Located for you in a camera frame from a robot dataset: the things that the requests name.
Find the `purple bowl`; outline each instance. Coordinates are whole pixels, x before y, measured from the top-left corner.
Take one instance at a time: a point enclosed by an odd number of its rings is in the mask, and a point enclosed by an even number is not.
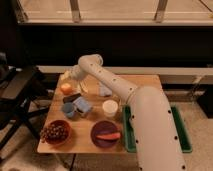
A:
[[[97,138],[96,136],[100,134],[110,134],[114,132],[118,132],[118,128],[114,123],[109,121],[100,121],[92,127],[90,136],[92,142],[97,147],[109,148],[115,145],[118,140],[102,140]]]

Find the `black wall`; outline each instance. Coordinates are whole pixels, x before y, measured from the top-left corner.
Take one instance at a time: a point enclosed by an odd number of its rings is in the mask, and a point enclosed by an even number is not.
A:
[[[99,53],[105,66],[206,67],[213,64],[213,27],[22,26],[36,63],[73,65]]]

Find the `white cup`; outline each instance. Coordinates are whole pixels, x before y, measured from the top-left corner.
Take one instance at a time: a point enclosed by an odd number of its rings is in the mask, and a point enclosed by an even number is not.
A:
[[[118,103],[114,100],[106,100],[102,104],[102,108],[104,110],[104,115],[106,117],[112,118],[118,111]]]

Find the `small cup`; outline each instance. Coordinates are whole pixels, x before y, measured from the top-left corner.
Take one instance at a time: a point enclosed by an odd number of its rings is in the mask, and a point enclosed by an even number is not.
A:
[[[106,117],[112,118],[118,111],[118,103],[114,100],[106,100],[102,104],[102,108],[104,110],[104,115]]]
[[[64,112],[66,117],[72,118],[75,114],[75,105],[72,102],[64,103],[61,110]]]

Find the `red object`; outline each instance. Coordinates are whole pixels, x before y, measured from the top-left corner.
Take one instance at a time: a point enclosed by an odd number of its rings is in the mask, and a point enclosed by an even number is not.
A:
[[[62,91],[64,95],[69,95],[73,91],[72,86],[69,83],[62,84],[60,87],[60,90]]]
[[[96,137],[102,140],[117,140],[121,137],[121,134],[120,132],[115,132],[110,134],[96,135]]]

